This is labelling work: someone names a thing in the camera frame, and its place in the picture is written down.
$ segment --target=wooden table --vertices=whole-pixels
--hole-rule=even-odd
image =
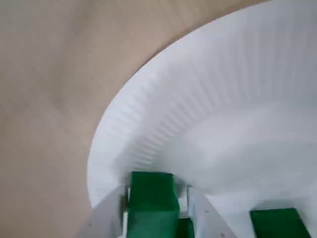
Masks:
[[[160,50],[261,0],[0,2],[0,237],[69,238],[96,126]]]

